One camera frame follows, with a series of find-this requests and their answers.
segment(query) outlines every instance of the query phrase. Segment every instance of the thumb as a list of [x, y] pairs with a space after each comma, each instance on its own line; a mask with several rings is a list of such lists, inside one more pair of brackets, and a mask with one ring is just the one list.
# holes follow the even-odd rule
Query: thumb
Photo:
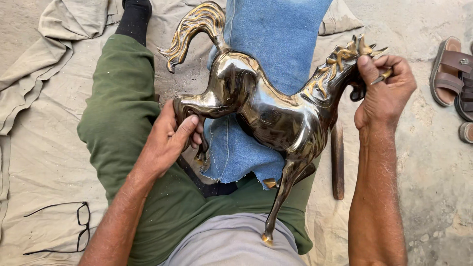
[[194, 129], [197, 127], [198, 123], [199, 118], [196, 115], [187, 117], [184, 119], [184, 121], [182, 121], [173, 138], [176, 138], [178, 142], [184, 145], [192, 132], [194, 132]]
[[358, 70], [367, 86], [379, 77], [378, 68], [367, 55], [362, 55], [358, 58]]

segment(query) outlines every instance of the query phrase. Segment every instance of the man's left hand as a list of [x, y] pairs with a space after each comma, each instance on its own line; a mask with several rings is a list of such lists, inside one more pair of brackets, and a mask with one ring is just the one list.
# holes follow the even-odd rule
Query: man's left hand
[[140, 177], [141, 180], [145, 178], [154, 182], [177, 160], [190, 136], [192, 147], [196, 148], [202, 143], [202, 132], [203, 126], [196, 115], [184, 119], [177, 128], [173, 101], [166, 101], [128, 177]]

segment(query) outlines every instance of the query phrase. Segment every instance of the gray shirt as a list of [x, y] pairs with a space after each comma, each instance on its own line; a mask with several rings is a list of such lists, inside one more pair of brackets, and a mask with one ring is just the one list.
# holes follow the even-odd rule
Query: gray shirt
[[261, 240], [268, 215], [237, 213], [213, 217], [191, 231], [159, 266], [306, 265], [294, 236], [279, 220], [270, 248]]

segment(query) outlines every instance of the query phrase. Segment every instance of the blue denim cloth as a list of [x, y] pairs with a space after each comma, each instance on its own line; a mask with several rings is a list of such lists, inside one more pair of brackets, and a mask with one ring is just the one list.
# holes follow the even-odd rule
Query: blue denim cloth
[[[232, 49], [256, 58], [270, 82], [292, 95], [309, 79], [319, 25], [331, 2], [227, 0], [225, 41]], [[208, 68], [216, 52], [214, 47]], [[260, 182], [281, 178], [284, 158], [248, 136], [234, 114], [207, 119], [204, 134], [210, 144], [211, 164], [203, 175], [223, 183], [237, 181], [250, 171]]]

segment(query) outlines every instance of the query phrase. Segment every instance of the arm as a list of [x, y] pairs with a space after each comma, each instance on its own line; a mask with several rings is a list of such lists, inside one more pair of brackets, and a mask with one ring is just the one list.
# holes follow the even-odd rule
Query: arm
[[360, 150], [348, 222], [350, 265], [407, 265], [394, 133], [416, 89], [415, 80], [407, 61], [397, 56], [383, 56], [375, 62], [363, 56], [358, 67], [366, 84], [379, 76], [377, 67], [392, 67], [394, 76], [387, 84], [368, 85], [365, 100], [355, 113]]
[[[127, 264], [146, 197], [156, 179], [162, 177], [179, 157], [194, 130], [202, 133], [203, 127], [198, 122], [197, 116], [190, 116], [175, 132], [173, 104], [172, 101], [166, 102], [135, 166], [87, 246], [80, 266]], [[196, 147], [200, 143], [200, 135], [194, 134], [191, 145]]]

